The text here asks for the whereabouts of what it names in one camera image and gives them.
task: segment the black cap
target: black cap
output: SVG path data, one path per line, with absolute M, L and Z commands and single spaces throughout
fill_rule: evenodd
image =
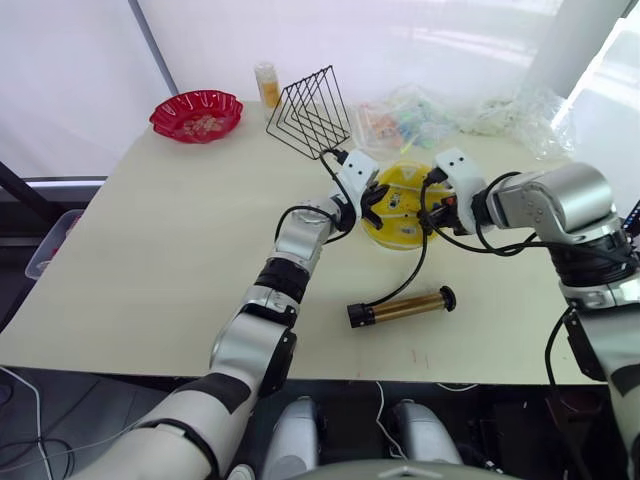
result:
M 371 307 L 367 307 L 364 303 L 354 303 L 347 307 L 351 328 L 364 327 L 376 323 Z
M 440 289 L 440 294 L 442 295 L 442 299 L 444 300 L 444 308 L 447 309 L 447 312 L 450 312 L 454 308 L 456 308 L 456 295 L 453 293 L 451 288 L 446 285 Z

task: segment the wire rack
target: wire rack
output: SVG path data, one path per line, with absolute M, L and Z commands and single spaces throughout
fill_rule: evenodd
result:
M 331 65 L 285 87 L 267 124 L 267 133 L 311 159 L 348 139 L 350 129 Z

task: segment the plastic bag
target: plastic bag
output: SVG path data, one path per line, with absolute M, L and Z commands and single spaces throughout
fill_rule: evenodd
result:
M 354 112 L 356 146 L 379 161 L 396 160 L 410 147 L 431 148 L 458 131 L 456 122 L 416 85 L 392 92 Z
M 558 160 L 575 152 L 573 119 L 564 102 L 548 88 L 526 88 L 459 112 L 458 123 L 464 133 L 513 138 L 538 160 Z

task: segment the red plastic bowl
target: red plastic bowl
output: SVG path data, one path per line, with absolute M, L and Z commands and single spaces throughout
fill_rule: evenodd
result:
M 181 93 L 158 105 L 149 117 L 153 130 L 184 143 L 224 137 L 240 121 L 243 105 L 219 90 Z

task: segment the white table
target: white table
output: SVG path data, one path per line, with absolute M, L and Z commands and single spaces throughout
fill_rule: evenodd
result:
M 454 145 L 488 179 L 543 166 L 504 139 L 460 135 L 437 151 Z M 264 132 L 256 105 L 235 131 L 208 145 L 147 131 L 0 335 L 0 364 L 205 373 L 212 342 L 263 267 L 282 211 L 330 187 L 318 162 Z M 528 233 L 488 238 L 499 244 Z M 394 289 L 418 253 L 377 246 L 360 227 L 326 246 L 295 326 L 290 377 L 545 383 L 543 350 L 564 301 L 541 249 L 498 258 L 438 239 L 407 292 L 450 285 L 456 310 L 351 329 L 346 306 Z M 588 383 L 561 337 L 553 358 L 558 381 Z

